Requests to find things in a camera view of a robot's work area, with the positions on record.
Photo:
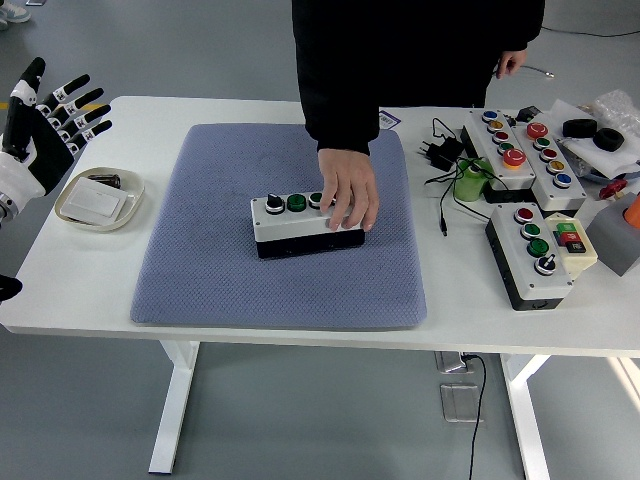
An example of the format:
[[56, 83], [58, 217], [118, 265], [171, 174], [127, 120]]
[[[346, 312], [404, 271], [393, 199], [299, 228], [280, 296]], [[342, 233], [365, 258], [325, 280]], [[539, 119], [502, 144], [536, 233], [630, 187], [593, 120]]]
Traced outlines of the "person's left hand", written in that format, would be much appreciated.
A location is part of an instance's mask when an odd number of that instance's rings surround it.
[[515, 74], [526, 62], [527, 50], [503, 51], [500, 54], [495, 77], [502, 79]]

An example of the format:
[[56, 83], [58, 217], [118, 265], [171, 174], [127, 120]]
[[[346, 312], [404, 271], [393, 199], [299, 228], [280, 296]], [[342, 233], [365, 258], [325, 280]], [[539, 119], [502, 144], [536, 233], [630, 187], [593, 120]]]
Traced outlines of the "person's right hand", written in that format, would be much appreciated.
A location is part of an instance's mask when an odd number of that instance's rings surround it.
[[318, 165], [324, 180], [320, 209], [325, 213], [335, 201], [329, 220], [333, 231], [358, 224], [370, 231], [379, 211], [379, 194], [368, 155], [350, 150], [320, 149]]

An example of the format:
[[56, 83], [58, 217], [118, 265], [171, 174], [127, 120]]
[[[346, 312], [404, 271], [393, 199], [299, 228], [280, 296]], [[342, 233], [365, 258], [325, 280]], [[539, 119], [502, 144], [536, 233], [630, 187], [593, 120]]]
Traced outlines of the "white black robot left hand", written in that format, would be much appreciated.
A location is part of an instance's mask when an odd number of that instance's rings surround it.
[[30, 200], [48, 195], [87, 143], [111, 127], [111, 122], [103, 118], [110, 105], [83, 110], [104, 94], [103, 89], [71, 97], [88, 84], [87, 74], [40, 100], [38, 90], [45, 67], [42, 58], [35, 58], [9, 98], [1, 135], [1, 205], [11, 215]]

